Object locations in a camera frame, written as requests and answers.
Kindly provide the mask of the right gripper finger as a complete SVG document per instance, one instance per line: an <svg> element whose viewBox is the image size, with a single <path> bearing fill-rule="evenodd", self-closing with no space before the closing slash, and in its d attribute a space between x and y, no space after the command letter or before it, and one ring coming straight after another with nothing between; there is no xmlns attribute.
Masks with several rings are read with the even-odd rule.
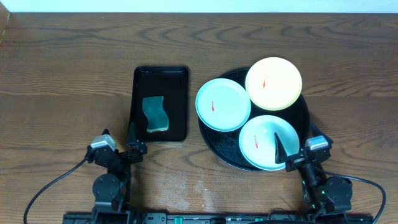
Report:
<svg viewBox="0 0 398 224"><path fill-rule="evenodd" d="M331 138L329 138L324 132L322 132L315 124L311 124L310 125L310 129L312 130L312 136L313 137L319 137L319 136L323 136L325 138L325 140L329 143L332 144L333 140Z"/></svg>
<svg viewBox="0 0 398 224"><path fill-rule="evenodd" d="M274 133L275 139L275 163L282 164L287 160L287 153L277 133Z"/></svg>

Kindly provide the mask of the light blue plate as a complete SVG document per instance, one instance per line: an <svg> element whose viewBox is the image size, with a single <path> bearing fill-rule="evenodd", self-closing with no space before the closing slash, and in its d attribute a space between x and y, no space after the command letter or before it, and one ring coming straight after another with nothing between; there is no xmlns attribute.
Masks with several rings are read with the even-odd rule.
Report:
<svg viewBox="0 0 398 224"><path fill-rule="evenodd" d="M230 132L245 124L251 112L251 100L236 81L216 78L206 82L195 99L197 115L207 127Z"/></svg>
<svg viewBox="0 0 398 224"><path fill-rule="evenodd" d="M250 119L239 134L239 148L243 157L254 167L275 171L285 164L275 163L275 138L277 134L287 155L299 152L300 141L295 129L284 119L262 115Z"/></svg>

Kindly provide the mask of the green yellow sponge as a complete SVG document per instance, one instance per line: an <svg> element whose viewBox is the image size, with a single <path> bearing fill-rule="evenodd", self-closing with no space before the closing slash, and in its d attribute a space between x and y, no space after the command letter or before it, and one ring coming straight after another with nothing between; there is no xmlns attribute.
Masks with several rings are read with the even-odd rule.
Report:
<svg viewBox="0 0 398 224"><path fill-rule="evenodd" d="M145 97L142 100L142 110L148 120L147 132L154 133L169 129L169 117L163 107L163 96Z"/></svg>

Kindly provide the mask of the yellow plate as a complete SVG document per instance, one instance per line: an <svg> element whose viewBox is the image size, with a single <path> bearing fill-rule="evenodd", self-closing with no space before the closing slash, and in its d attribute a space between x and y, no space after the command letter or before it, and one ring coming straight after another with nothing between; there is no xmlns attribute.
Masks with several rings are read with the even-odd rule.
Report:
<svg viewBox="0 0 398 224"><path fill-rule="evenodd" d="M267 57L249 69L244 86L256 106L279 111L288 108L300 96L302 76L292 62L280 57Z"/></svg>

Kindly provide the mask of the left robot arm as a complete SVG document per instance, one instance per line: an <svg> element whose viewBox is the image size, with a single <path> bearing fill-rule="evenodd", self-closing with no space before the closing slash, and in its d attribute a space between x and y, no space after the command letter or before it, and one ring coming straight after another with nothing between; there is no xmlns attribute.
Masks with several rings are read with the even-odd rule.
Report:
<svg viewBox="0 0 398 224"><path fill-rule="evenodd" d="M130 123L127 134L127 146L130 150L120 152L109 131L94 138L87 147L85 159L105 167L107 172L93 183L95 205L89 223L100 224L137 224L142 215L130 209L131 166L143 161L147 146L142 140L134 123Z"/></svg>

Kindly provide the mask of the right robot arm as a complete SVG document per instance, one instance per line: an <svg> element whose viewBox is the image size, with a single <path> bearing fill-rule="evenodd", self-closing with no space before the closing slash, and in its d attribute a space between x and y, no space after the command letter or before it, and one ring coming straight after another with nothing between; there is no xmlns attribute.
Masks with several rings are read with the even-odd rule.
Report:
<svg viewBox="0 0 398 224"><path fill-rule="evenodd" d="M278 134L274 134L274 140L275 163L285 164L287 172L299 172L306 203L312 206L308 217L314 222L318 217L345 215L351 210L353 185L349 179L323 170L321 163L330 158L333 140L314 124L310 128L313 137L296 154L287 154Z"/></svg>

